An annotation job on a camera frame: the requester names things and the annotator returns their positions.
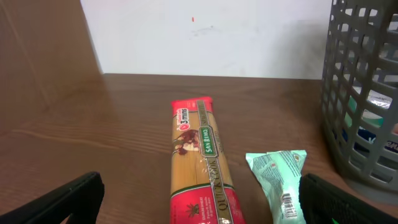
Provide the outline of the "mint green pouch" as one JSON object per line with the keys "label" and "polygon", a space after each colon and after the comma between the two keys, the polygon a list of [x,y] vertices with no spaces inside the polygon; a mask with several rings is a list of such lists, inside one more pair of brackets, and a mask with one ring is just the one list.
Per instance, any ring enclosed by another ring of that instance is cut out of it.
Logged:
{"label": "mint green pouch", "polygon": [[306,156],[304,150],[246,154],[246,161],[268,199],[274,224],[306,224],[299,202]]}

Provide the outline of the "tissue pack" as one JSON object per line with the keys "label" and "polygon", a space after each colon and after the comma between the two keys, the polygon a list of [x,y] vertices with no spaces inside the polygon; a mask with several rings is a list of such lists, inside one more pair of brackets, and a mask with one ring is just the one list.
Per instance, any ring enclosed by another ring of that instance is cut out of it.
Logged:
{"label": "tissue pack", "polygon": [[[361,87],[354,87],[354,90],[357,93],[361,93]],[[379,106],[381,108],[384,108],[384,109],[389,109],[390,104],[392,103],[391,97],[382,95],[373,90],[371,90],[369,92],[367,100],[370,103],[372,103],[376,106]],[[356,107],[357,107],[357,102],[354,100],[354,98],[352,96],[349,97],[348,106],[352,112],[355,112]],[[365,122],[367,122],[368,124],[373,125],[377,128],[380,128],[384,122],[383,117],[376,115],[367,109],[364,109],[363,114],[362,114],[362,119]],[[352,125],[352,119],[348,113],[346,113],[346,115],[345,115],[345,123],[348,125],[348,127],[351,127],[351,125]],[[397,135],[397,126],[395,126],[393,133],[395,135]],[[359,127],[358,135],[360,137],[362,137],[363,139],[367,140],[370,144],[372,144],[376,140],[376,135],[374,133],[370,132],[369,130],[367,130],[361,126]],[[345,130],[343,130],[343,138],[345,140],[348,139],[348,135]],[[359,152],[367,152],[368,153],[367,149],[365,149],[364,147],[360,146],[357,143],[354,144],[354,149]],[[384,146],[384,149],[394,152],[394,153],[397,153],[397,142],[388,140],[386,142],[386,145]]]}

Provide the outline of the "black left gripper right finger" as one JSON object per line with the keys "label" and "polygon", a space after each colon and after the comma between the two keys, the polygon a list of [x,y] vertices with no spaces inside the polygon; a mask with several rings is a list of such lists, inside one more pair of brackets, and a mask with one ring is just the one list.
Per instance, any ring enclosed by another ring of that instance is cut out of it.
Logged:
{"label": "black left gripper right finger", "polygon": [[300,178],[299,202],[307,224],[397,224],[397,218],[314,174]]}

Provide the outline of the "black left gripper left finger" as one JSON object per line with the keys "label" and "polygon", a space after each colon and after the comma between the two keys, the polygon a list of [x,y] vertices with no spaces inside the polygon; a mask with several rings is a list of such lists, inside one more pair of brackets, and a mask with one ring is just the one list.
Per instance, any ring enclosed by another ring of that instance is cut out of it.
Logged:
{"label": "black left gripper left finger", "polygon": [[88,172],[1,215],[1,223],[96,223],[104,197],[99,172]]}

